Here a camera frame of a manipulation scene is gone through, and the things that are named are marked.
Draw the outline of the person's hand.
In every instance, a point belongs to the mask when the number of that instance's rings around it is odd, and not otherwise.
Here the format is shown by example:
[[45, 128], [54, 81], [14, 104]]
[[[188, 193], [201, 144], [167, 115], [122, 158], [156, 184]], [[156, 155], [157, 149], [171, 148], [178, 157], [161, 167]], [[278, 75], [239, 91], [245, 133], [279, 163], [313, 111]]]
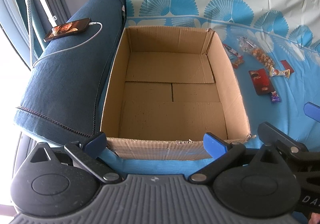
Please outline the person's hand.
[[308, 224], [320, 224], [320, 214], [319, 213], [312, 213]]

